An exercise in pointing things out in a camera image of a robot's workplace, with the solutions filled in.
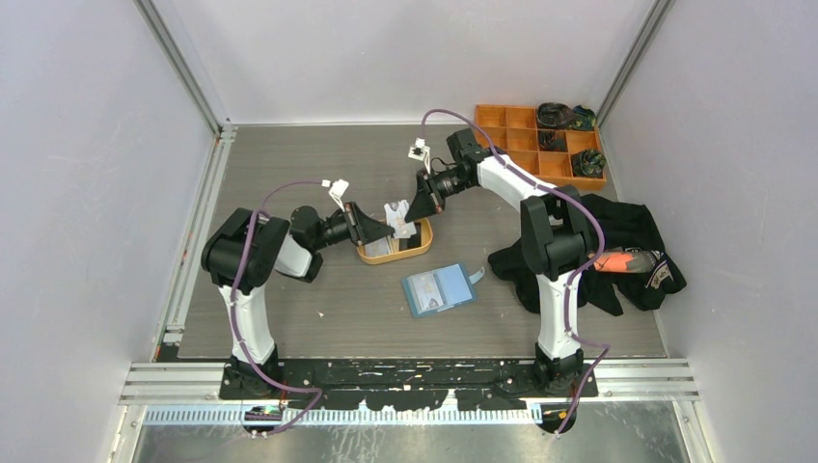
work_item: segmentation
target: blue card holder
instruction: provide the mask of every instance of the blue card holder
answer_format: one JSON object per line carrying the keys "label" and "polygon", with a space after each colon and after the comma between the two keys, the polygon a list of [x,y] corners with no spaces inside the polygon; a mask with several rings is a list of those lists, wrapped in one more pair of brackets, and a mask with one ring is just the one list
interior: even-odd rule
{"label": "blue card holder", "polygon": [[412,316],[420,318],[477,299],[466,267],[456,263],[430,272],[418,273],[402,281]]}

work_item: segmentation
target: white wall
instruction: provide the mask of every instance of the white wall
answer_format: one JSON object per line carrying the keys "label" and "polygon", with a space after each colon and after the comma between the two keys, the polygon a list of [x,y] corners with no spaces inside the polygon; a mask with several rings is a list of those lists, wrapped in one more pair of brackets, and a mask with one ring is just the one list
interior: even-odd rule
{"label": "white wall", "polygon": [[0,459],[101,461],[213,138],[133,2],[0,18]]}
{"label": "white wall", "polygon": [[652,0],[172,0],[234,123],[597,108]]}
{"label": "white wall", "polygon": [[659,310],[723,461],[815,461],[818,4],[676,2],[604,138],[688,287]]}

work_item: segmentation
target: gray tabletop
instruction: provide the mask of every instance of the gray tabletop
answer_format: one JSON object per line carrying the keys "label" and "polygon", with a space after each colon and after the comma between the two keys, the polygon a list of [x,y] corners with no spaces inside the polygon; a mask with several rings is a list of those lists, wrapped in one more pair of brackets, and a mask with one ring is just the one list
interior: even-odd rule
{"label": "gray tabletop", "polygon": [[[431,125],[433,156],[450,159],[446,137],[462,128]],[[383,204],[414,197],[417,161],[406,157],[419,129],[413,125],[242,127],[232,146],[211,229],[237,207],[253,208],[276,186],[296,179],[349,181],[345,201],[374,218]],[[601,192],[615,198],[612,187]],[[337,206],[326,189],[295,186],[277,194],[266,209],[289,217],[309,204],[326,216]],[[366,265],[351,243],[321,251],[324,265],[312,284],[273,274],[267,283],[270,329],[282,357],[530,357],[539,315],[526,312],[513,285],[491,274],[486,258],[520,235],[519,216],[493,193],[473,189],[449,198],[433,217],[434,239],[425,255]],[[462,262],[470,272],[486,266],[477,300],[422,319],[408,309],[401,279]],[[614,317],[592,306],[579,309],[579,332],[613,345],[612,356],[664,356],[653,313],[623,301]],[[180,357],[225,358],[231,333],[224,302],[208,276],[196,282]],[[588,355],[598,353],[587,348]]]}

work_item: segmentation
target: cable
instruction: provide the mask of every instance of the cable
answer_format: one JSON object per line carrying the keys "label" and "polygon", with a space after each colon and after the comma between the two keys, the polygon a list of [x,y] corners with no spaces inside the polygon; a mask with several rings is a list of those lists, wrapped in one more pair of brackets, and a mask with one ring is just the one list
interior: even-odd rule
{"label": "cable", "polygon": [[435,156],[435,157],[433,157],[433,158],[432,158],[431,162],[429,162],[429,166],[430,166],[430,168],[431,168],[431,170],[432,170],[432,174],[435,174],[435,173],[436,173],[436,171],[434,170],[434,166],[432,165],[432,163],[433,163],[434,161],[440,161],[440,163],[443,165],[443,170],[444,170],[444,171],[445,171],[446,169],[448,169],[450,166],[453,166],[453,165],[454,165],[454,163],[453,163],[453,162],[446,162],[446,161],[444,161],[443,159],[441,159],[441,158],[440,158],[440,156]]}
{"label": "cable", "polygon": [[241,347],[241,351],[244,353],[244,357],[247,359],[247,363],[250,364],[250,367],[253,369],[253,371],[261,379],[263,379],[267,384],[269,384],[269,385],[271,385],[271,386],[273,386],[275,388],[281,389],[283,391],[287,391],[287,392],[290,392],[290,393],[297,393],[297,394],[315,393],[315,397],[313,398],[313,400],[306,407],[304,407],[304,410],[299,412],[298,415],[296,415],[289,422],[286,422],[286,423],[276,427],[272,431],[268,432],[267,433],[268,435],[278,434],[278,433],[281,433],[281,432],[284,432],[284,431],[290,429],[296,422],[301,420],[301,418],[303,418],[304,415],[307,414],[307,412],[309,412],[310,410],[312,410],[315,407],[315,405],[321,399],[321,396],[324,394],[324,392],[323,392],[323,390],[321,390],[321,388],[294,388],[292,386],[287,386],[285,384],[279,383],[275,379],[267,376],[264,373],[264,371],[261,370],[261,367],[259,366],[259,364],[257,364],[256,361],[253,360],[253,357],[250,355],[250,349],[247,347],[247,344],[245,343],[244,339],[241,337],[241,333],[238,331],[238,322],[236,321],[236,316],[237,316],[236,292],[238,291],[238,285],[241,283],[241,277],[244,276],[244,271],[247,269],[247,262],[248,262],[249,256],[250,256],[251,243],[253,242],[253,234],[254,234],[254,232],[256,230],[256,222],[259,220],[259,215],[260,214],[267,215],[267,213],[264,212],[262,210],[262,208],[264,207],[265,204],[267,204],[267,201],[274,194],[278,193],[279,191],[281,191],[281,190],[283,190],[285,188],[288,188],[288,187],[294,186],[294,185],[319,185],[320,186],[321,182],[320,181],[315,181],[315,180],[299,180],[299,181],[293,181],[291,183],[285,183],[284,185],[279,186],[278,188],[271,191],[266,197],[264,197],[264,201],[261,202],[261,206],[259,206],[258,209],[255,209],[253,211],[253,213],[250,215],[250,224],[247,226],[247,238],[244,240],[244,249],[241,252],[241,260],[238,263],[238,270],[236,270],[236,272],[235,272],[235,279],[233,279],[232,286],[231,286],[231,306],[230,306],[231,317],[230,317],[230,319],[231,319],[232,333],[233,333],[233,336],[235,337],[235,339],[238,341],[238,345],[239,345],[239,347]]}
{"label": "cable", "polygon": [[471,128],[478,131],[480,133],[480,135],[485,137],[486,141],[488,142],[488,146],[489,146],[489,149],[491,150],[492,155],[494,156],[495,159],[497,159],[498,162],[500,162],[500,165],[507,168],[509,171],[511,171],[514,175],[518,176],[520,179],[522,179],[528,185],[533,186],[534,188],[536,188],[536,189],[538,189],[540,191],[544,191],[546,193],[552,194],[552,195],[560,198],[561,200],[566,201],[567,203],[573,205],[577,209],[579,209],[579,211],[582,212],[583,215],[585,215],[585,217],[588,219],[588,221],[590,222],[590,224],[593,226],[594,230],[596,231],[597,238],[599,239],[599,246],[597,247],[596,253],[594,253],[593,257],[591,257],[584,264],[580,265],[576,270],[574,270],[571,273],[571,275],[568,276],[568,282],[567,282],[567,284],[565,286],[565,305],[563,307],[563,318],[565,319],[565,332],[571,334],[571,339],[575,340],[576,342],[578,342],[580,344],[590,345],[591,347],[596,347],[598,349],[603,349],[603,350],[602,350],[602,353],[599,354],[599,357],[597,357],[596,360],[594,360],[593,363],[590,364],[590,368],[586,371],[586,374],[583,375],[582,382],[578,386],[577,393],[576,393],[576,395],[574,396],[574,399],[571,402],[570,408],[568,409],[568,414],[562,420],[562,423],[559,424],[559,428],[557,429],[557,432],[555,433],[555,435],[557,437],[559,437],[559,434],[563,431],[565,426],[568,424],[568,421],[571,419],[571,416],[574,414],[574,412],[577,410],[577,406],[579,406],[579,404],[580,404],[580,396],[583,394],[583,388],[586,386],[587,379],[589,378],[590,374],[593,372],[593,369],[596,368],[597,365],[599,365],[599,363],[602,361],[602,359],[605,358],[605,356],[608,355],[608,352],[611,350],[611,345],[610,344],[603,343],[603,342],[595,342],[595,341],[592,341],[592,340],[586,340],[584,338],[581,338],[580,335],[578,335],[577,333],[574,332],[574,329],[571,327],[571,322],[570,322],[570,318],[569,318],[569,315],[570,315],[570,312],[571,312],[571,307],[570,307],[571,306],[571,304],[570,304],[570,301],[571,301],[571,284],[574,282],[574,280],[577,278],[578,275],[582,274],[582,272],[584,272],[586,269],[590,268],[590,266],[593,265],[593,263],[596,262],[599,259],[600,256],[602,256],[603,251],[605,251],[605,235],[602,233],[602,227],[599,226],[599,222],[597,222],[597,220],[593,216],[593,214],[591,214],[590,211],[587,210],[582,205],[582,203],[580,203],[579,201],[577,201],[577,200],[571,198],[570,196],[562,193],[561,191],[555,190],[554,188],[551,188],[551,187],[548,187],[548,186],[545,186],[545,185],[542,185],[542,184],[536,182],[534,179],[529,177],[527,174],[524,174],[524,171],[521,171],[520,169],[518,169],[517,166],[514,163],[509,164],[509,163],[505,162],[505,158],[500,156],[500,154],[497,152],[497,147],[494,146],[494,140],[491,139],[491,137],[489,136],[488,133],[486,133],[485,130],[483,130],[480,126],[473,123],[472,121],[469,121],[465,117],[463,117],[463,116],[461,116],[461,115],[459,115],[459,114],[457,114],[457,113],[455,113],[453,111],[450,111],[448,109],[430,109],[430,110],[426,111],[426,114],[423,115],[423,119],[421,119],[421,138],[425,139],[426,120],[428,119],[429,116],[431,116],[434,113],[448,114],[450,116],[458,118],[460,121],[463,121],[464,123],[468,124]]}

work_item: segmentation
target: wooden tray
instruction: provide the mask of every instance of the wooden tray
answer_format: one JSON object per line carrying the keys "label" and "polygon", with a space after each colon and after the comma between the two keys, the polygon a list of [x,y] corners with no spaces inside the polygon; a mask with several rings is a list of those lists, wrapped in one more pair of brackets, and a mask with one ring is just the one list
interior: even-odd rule
{"label": "wooden tray", "polygon": [[415,249],[407,249],[406,251],[398,251],[396,253],[391,253],[387,256],[381,256],[378,258],[368,258],[367,252],[364,250],[364,246],[358,246],[358,256],[369,265],[378,265],[381,263],[413,258],[414,256],[425,254],[426,251],[428,251],[432,246],[432,238],[434,238],[434,233],[432,233],[432,224],[429,222],[429,219],[421,219],[418,222],[421,223],[421,246]]}
{"label": "wooden tray", "polygon": [[[574,185],[581,190],[599,190],[608,179],[574,177],[571,154],[594,148],[602,150],[599,132],[593,130],[556,130],[565,140],[568,150],[545,151],[537,139],[536,108],[530,106],[501,106],[479,104],[475,109],[475,123],[488,133],[494,145],[504,149],[517,165],[535,177],[556,186]],[[488,148],[488,141],[475,133],[477,141]]]}

